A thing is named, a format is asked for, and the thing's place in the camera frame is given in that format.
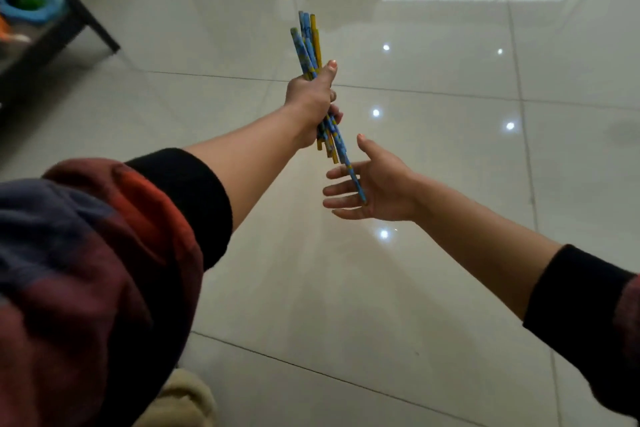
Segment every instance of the tile floor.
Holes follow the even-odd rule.
[[[634,1],[91,1],[123,51],[96,63],[99,42],[80,36],[5,114],[0,176],[181,146],[273,110],[298,74],[288,29],[313,10],[354,159],[366,133],[640,272]],[[225,425],[633,425],[415,227],[323,210],[329,167],[296,156],[205,277],[182,362]]]

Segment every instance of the black cuff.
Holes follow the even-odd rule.
[[[590,382],[605,374],[621,344],[613,315],[632,273],[564,246],[531,293],[524,327],[580,369]]]
[[[182,149],[163,149],[126,163],[173,201],[191,225],[204,257],[212,268],[227,251],[233,219],[227,191],[198,158]]]

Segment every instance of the shelf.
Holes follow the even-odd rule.
[[[68,10],[44,26],[16,26],[16,32],[32,38],[30,44],[0,44],[0,104],[7,105],[33,81],[46,65],[80,34],[85,23]]]

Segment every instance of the person's left hand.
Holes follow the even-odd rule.
[[[331,113],[336,123],[340,123],[343,114],[336,105],[335,91],[331,89],[331,83],[338,70],[336,61],[331,60],[320,70],[320,74],[313,81],[308,81],[304,76],[292,79],[287,86],[285,108],[291,110],[291,114],[301,127],[300,147],[309,147],[316,141],[316,127],[322,122],[327,113]]]

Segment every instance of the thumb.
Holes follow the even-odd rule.
[[[331,88],[331,83],[335,78],[335,74],[338,72],[338,63],[333,59],[324,65],[324,68],[320,71],[320,74],[317,76],[315,81],[322,86],[326,86],[327,88]]]
[[[367,139],[361,133],[358,134],[358,147],[360,147],[360,150],[367,154],[370,159],[373,159],[384,152],[383,148],[373,140]]]

